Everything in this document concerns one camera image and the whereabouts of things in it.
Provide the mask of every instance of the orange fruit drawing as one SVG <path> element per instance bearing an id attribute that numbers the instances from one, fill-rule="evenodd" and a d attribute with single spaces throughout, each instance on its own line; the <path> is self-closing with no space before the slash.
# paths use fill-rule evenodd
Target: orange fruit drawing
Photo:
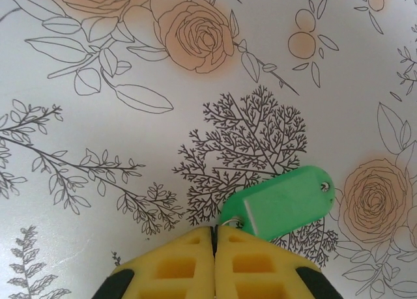
<path id="1" fill-rule="evenodd" d="M 373 11 L 381 11 L 385 6 L 385 0 L 367 0 L 367 2 Z"/>
<path id="2" fill-rule="evenodd" d="M 288 40 L 288 49 L 293 56 L 301 59 L 309 59 L 315 53 L 315 39 L 308 33 L 297 32 Z"/>
<path id="3" fill-rule="evenodd" d="M 315 18 L 307 9 L 300 9 L 295 15 L 297 27 L 304 32 L 313 32 L 315 30 Z"/>

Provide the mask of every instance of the tree illustration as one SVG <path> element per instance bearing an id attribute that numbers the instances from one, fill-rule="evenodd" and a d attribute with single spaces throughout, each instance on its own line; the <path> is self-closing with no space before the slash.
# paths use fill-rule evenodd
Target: tree illustration
<path id="1" fill-rule="evenodd" d="M 299 110 L 278 104 L 259 86 L 237 101 L 230 93 L 204 104 L 205 121 L 215 130 L 192 130 L 193 147 L 182 145 L 184 161 L 173 170 L 191 183 L 187 220 L 197 225 L 215 218 L 235 192 L 296 169 L 306 152 L 306 125 Z M 274 243 L 324 266 L 337 234 L 316 221 Z"/>
<path id="2" fill-rule="evenodd" d="M 112 157 L 107 149 L 97 153 L 88 148 L 77 163 L 65 159 L 67 150 L 46 152 L 33 143 L 37 132 L 47 135 L 47 123 L 52 119 L 63 121 L 62 109 L 52 105 L 51 108 L 26 106 L 19 100 L 13 100 L 10 113 L 0 117 L 0 196 L 8 199 L 10 194 L 19 195 L 18 183 L 27 182 L 26 177 L 15 177 L 5 171 L 12 153 L 9 145 L 28 149 L 34 155 L 32 172 L 40 171 L 48 176 L 50 194 L 53 204 L 70 208 L 80 214 L 80 208 L 91 207 L 90 202 L 78 193 L 87 184 L 96 184 L 97 193 L 104 197 L 108 188 L 121 193 L 117 201 L 117 210 L 123 214 L 128 211 L 137 223 L 142 224 L 142 232 L 148 235 L 159 233 L 161 228 L 171 230 L 182 218 L 182 207 L 175 205 L 177 194 L 164 189 L 164 185 L 153 183 L 148 188 L 147 196 L 136 194 L 126 186 L 132 178 L 141 177 L 137 164 L 129 159 L 124 164 L 118 155 Z"/>
<path id="3" fill-rule="evenodd" d="M 41 272 L 46 263 L 33 263 L 38 255 L 39 249 L 34 249 L 33 245 L 36 242 L 35 236 L 38 232 L 35 231 L 35 226 L 30 226 L 28 229 L 20 229 L 23 239 L 17 238 L 16 243 L 18 248 L 12 248 L 11 251 L 14 256 L 20 260 L 20 263 L 10 264 L 10 267 L 22 277 L 12 278 L 7 283 L 23 288 L 23 292 L 11 294 L 10 299 L 58 299 L 65 294 L 70 294 L 68 289 L 55 289 L 47 294 L 45 293 L 52 282 L 58 278 L 56 275 L 45 275 L 43 278 L 34 280 L 34 276 Z"/>

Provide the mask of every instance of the plastic key tag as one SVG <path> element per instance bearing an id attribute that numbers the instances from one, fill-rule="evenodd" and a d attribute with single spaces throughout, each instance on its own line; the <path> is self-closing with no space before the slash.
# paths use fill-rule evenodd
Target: plastic key tag
<path id="1" fill-rule="evenodd" d="M 238 219 L 243 231 L 269 241 L 323 218 L 334 196 L 326 171 L 300 167 L 233 194 L 223 206 L 220 223 Z"/>

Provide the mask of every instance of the floral pattern surface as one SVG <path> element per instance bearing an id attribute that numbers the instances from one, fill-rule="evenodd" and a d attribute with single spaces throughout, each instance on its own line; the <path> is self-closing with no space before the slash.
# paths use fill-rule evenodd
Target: floral pattern surface
<path id="1" fill-rule="evenodd" d="M 271 243 L 417 298 L 416 5 L 0 0 L 0 298 L 91 298 L 303 165 L 337 200 Z"/>

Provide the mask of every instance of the black rubber edge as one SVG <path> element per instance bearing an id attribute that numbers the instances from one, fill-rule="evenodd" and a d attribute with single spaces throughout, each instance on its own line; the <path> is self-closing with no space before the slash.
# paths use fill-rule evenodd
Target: black rubber edge
<path id="1" fill-rule="evenodd" d="M 218 235 L 218 229 L 219 225 L 216 225 L 215 227 L 210 227 L 210 233 L 211 233 L 211 247 L 213 249 L 213 257 L 216 256 L 217 252 L 217 235 Z"/>
<path id="2" fill-rule="evenodd" d="M 92 299 L 122 299 L 135 272 L 124 269 L 106 278 Z"/>
<path id="3" fill-rule="evenodd" d="M 343 299 L 322 273 L 304 266 L 296 271 L 315 299 Z"/>

